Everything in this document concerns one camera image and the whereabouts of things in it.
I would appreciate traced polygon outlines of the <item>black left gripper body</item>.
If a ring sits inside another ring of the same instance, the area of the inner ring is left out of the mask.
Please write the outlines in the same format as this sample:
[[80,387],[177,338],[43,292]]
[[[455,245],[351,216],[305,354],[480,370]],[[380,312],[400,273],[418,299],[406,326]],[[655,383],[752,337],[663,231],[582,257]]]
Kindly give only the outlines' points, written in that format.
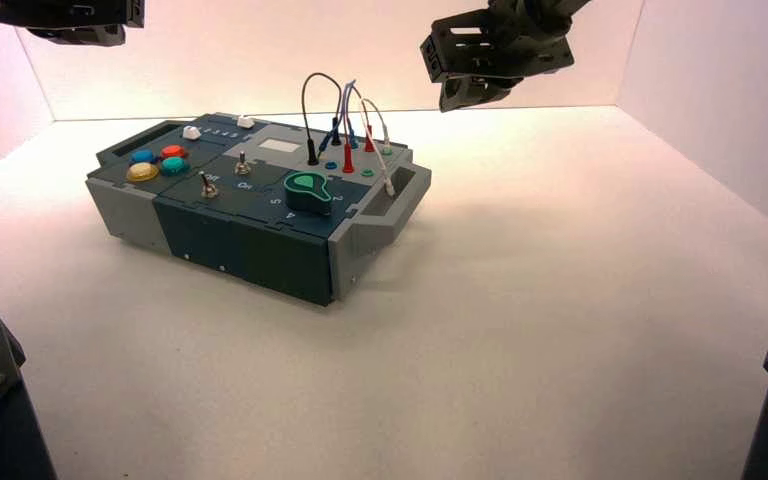
[[0,23],[23,28],[142,28],[143,0],[0,0]]

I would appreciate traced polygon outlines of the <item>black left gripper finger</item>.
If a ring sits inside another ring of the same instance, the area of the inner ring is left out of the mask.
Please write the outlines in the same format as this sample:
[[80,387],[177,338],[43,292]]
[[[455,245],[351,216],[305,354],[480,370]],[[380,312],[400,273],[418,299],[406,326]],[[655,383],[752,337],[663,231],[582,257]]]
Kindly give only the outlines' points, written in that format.
[[115,47],[126,41],[126,31],[122,25],[97,25],[81,28],[79,40],[82,45]]
[[47,40],[55,44],[79,44],[80,39],[75,37],[73,29],[35,29],[28,28],[27,31],[33,36]]

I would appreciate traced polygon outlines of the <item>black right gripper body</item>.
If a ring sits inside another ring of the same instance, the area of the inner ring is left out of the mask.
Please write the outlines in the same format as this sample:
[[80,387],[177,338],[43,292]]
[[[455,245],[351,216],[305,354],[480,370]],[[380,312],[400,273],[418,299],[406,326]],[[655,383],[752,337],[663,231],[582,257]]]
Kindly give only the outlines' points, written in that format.
[[420,55],[433,83],[447,76],[530,77],[574,62],[573,7],[485,7],[432,22]]

